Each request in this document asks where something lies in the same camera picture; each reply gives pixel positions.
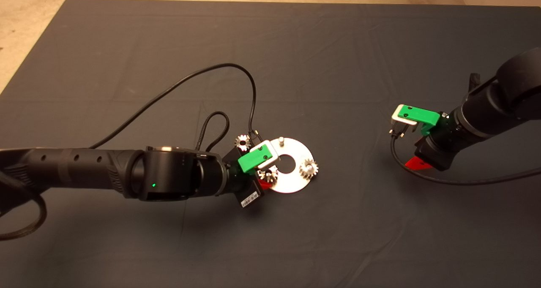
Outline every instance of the red marker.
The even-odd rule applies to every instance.
[[[414,156],[412,157],[412,159],[409,159],[407,163],[404,165],[414,171],[419,171],[420,169],[432,168],[431,165],[427,164],[426,162],[423,161],[423,159],[420,159],[417,156]]]

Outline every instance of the barcode label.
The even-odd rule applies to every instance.
[[[240,205],[244,208],[258,197],[259,197],[259,194],[257,192],[254,192],[254,193],[250,194],[250,196],[245,198],[243,201],[241,201]]]

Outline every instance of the gear with teeth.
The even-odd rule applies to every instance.
[[[312,159],[306,159],[299,167],[299,172],[305,179],[311,179],[313,176],[317,175],[317,170],[317,163]]]
[[[250,136],[242,134],[235,139],[235,146],[240,148],[242,152],[246,152],[251,147]]]
[[[259,179],[265,180],[265,182],[268,182],[269,184],[274,184],[278,179],[278,167],[272,166],[265,171],[257,171],[257,174]]]

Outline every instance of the white disc with hole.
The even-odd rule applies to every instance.
[[[313,160],[314,158],[310,150],[301,142],[292,138],[283,138],[283,143],[280,144],[280,140],[280,138],[276,138],[270,143],[276,150],[276,153],[278,153],[278,156],[289,155],[293,158],[295,169],[291,173],[282,173],[278,169],[276,183],[270,188],[279,193],[297,192],[302,190],[310,182],[310,179],[301,176],[300,166],[305,160]]]

